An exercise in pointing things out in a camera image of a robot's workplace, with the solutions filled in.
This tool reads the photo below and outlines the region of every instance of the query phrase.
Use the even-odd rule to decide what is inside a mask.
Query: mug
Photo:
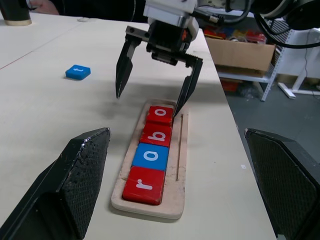
[[[31,19],[26,0],[0,0],[0,11],[9,26],[30,25]]]

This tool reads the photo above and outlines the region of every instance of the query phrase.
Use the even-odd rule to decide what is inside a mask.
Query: table surface
[[[27,27],[0,20],[0,225],[71,138],[109,127],[103,181],[86,240],[276,239],[202,32],[188,50],[204,63],[188,101],[185,207],[173,221],[116,210],[111,194],[145,101],[176,100],[191,70],[152,60],[142,43],[118,100],[116,63],[127,22],[31,18],[34,25]],[[74,64],[90,67],[91,75],[65,79]]]

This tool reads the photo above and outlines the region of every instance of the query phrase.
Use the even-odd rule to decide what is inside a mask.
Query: blue letter block
[[[89,67],[73,65],[65,72],[65,76],[69,79],[83,80],[91,74]]]
[[[139,143],[132,166],[165,171],[167,168],[169,148],[146,143]]]

